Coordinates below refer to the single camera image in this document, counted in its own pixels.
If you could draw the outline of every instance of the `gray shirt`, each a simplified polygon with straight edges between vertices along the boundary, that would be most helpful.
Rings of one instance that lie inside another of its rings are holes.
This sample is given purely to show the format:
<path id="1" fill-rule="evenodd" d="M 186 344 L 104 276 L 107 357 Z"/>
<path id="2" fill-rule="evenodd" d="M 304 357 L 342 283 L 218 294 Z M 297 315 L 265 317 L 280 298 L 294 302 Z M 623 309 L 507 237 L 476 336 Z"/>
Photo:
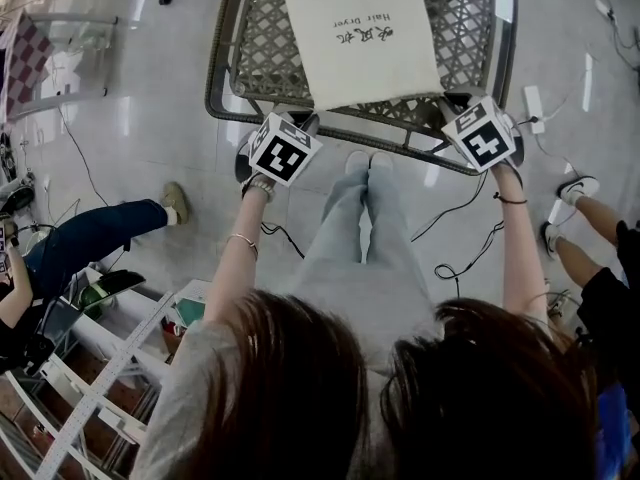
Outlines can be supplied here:
<path id="1" fill-rule="evenodd" d="M 437 337 L 431 302 L 415 277 L 397 270 L 329 260 L 303 263 L 291 293 L 317 309 L 343 317 L 361 343 L 367 361 L 371 462 L 381 477 L 389 476 L 389 443 L 379 411 L 380 392 L 388 379 L 389 352 L 401 337 Z M 133 480 L 165 478 L 171 466 L 191 451 L 202 429 L 215 355 L 232 375 L 237 347 L 229 328 L 196 322 L 191 325 L 164 379 L 162 392 L 140 447 Z"/>

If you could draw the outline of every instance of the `white sneaker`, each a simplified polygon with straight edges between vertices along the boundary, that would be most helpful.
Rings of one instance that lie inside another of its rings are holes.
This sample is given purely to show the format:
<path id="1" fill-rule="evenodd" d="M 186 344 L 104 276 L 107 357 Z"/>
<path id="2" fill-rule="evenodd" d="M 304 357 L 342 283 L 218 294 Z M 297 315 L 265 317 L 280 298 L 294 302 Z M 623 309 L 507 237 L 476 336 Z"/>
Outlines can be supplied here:
<path id="1" fill-rule="evenodd" d="M 544 240 L 544 245 L 549 256 L 554 260 L 557 260 L 558 250 L 556 249 L 556 242 L 558 241 L 558 238 L 564 238 L 560 228 L 558 228 L 558 226 L 554 226 L 551 222 L 545 222 L 540 228 L 540 235 L 542 236 L 542 240 Z"/>
<path id="2" fill-rule="evenodd" d="M 582 196 L 591 197 L 600 189 L 600 182 L 593 176 L 582 176 L 573 181 L 560 185 L 557 190 L 558 197 L 569 206 L 575 206 Z"/>
<path id="3" fill-rule="evenodd" d="M 347 157 L 344 166 L 345 174 L 352 174 L 356 171 L 366 171 L 369 169 L 369 155 L 364 151 L 354 151 Z"/>
<path id="4" fill-rule="evenodd" d="M 393 171 L 393 159 L 390 154 L 378 151 L 371 157 L 371 167 L 382 167 Z"/>

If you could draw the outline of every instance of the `blue jeans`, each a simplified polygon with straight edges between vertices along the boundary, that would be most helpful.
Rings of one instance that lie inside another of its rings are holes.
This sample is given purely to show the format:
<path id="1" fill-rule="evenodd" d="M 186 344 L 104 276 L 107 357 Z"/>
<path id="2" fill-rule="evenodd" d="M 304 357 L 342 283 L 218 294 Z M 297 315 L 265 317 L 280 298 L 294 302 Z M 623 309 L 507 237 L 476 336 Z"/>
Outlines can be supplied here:
<path id="1" fill-rule="evenodd" d="M 98 208 L 69 219 L 37 243 L 24 261 L 34 299 L 61 295 L 73 275 L 131 239 L 167 225 L 167 212 L 145 199 Z"/>

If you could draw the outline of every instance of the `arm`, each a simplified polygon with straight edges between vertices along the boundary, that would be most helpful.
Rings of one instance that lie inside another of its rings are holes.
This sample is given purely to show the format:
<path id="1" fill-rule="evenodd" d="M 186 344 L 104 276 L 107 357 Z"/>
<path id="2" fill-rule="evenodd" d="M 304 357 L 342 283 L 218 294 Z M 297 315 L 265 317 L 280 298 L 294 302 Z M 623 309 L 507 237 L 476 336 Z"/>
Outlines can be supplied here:
<path id="1" fill-rule="evenodd" d="M 242 200 L 240 212 L 230 235 L 245 236 L 256 245 L 260 240 L 260 224 L 267 205 L 267 193 L 250 187 Z M 234 302 L 253 288 L 256 278 L 256 256 L 246 241 L 231 237 L 220 259 L 207 293 L 205 322 L 233 320 Z"/>
<path id="2" fill-rule="evenodd" d="M 9 295 L 0 301 L 0 319 L 10 329 L 13 329 L 27 308 L 31 306 L 33 291 L 31 290 L 27 266 L 24 264 L 20 252 L 12 245 L 9 245 L 7 255 L 11 262 L 14 288 Z"/>
<path id="3" fill-rule="evenodd" d="M 492 169 L 500 195 L 508 201 L 526 199 L 513 169 L 499 164 Z M 526 204 L 502 203 L 504 219 L 504 307 L 547 323 L 544 273 Z"/>

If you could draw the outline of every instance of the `person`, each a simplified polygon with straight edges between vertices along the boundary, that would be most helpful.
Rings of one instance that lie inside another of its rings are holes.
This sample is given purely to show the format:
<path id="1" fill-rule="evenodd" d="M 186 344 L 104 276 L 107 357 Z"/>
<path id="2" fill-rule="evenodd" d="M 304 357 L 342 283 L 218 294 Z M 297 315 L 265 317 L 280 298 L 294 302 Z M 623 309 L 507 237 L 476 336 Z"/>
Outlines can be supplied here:
<path id="1" fill-rule="evenodd" d="M 17 248 L 15 224 L 5 221 L 9 284 L 0 284 L 0 368 L 20 366 L 23 351 L 49 302 L 60 297 L 74 274 L 100 261 L 132 238 L 189 218 L 180 186 L 167 183 L 160 204 L 149 199 L 81 213 L 38 242 L 23 258 Z"/>
<path id="2" fill-rule="evenodd" d="M 557 195 L 566 204 L 575 207 L 591 227 L 616 248 L 626 284 L 618 280 L 611 269 L 597 264 L 583 249 L 569 241 L 557 226 L 544 223 L 541 235 L 550 257 L 559 259 L 569 277 L 582 288 L 578 316 L 588 329 L 601 361 L 615 371 L 624 388 L 622 390 L 612 383 L 617 406 L 624 406 L 619 400 L 620 393 L 625 393 L 626 406 L 639 418 L 640 376 L 636 365 L 639 349 L 636 343 L 640 329 L 640 232 L 629 229 L 610 207 L 593 198 L 599 188 L 600 183 L 596 178 L 578 176 L 560 185 Z M 621 450 L 616 454 L 619 470 L 626 459 L 627 439 L 616 448 Z"/>
<path id="3" fill-rule="evenodd" d="M 287 295 L 253 289 L 273 187 L 250 179 L 203 319 L 163 379 L 130 478 L 592 478 L 590 375 L 548 334 L 514 169 L 493 169 L 507 311 L 473 299 L 434 307 L 391 157 L 357 151 L 345 171 Z"/>

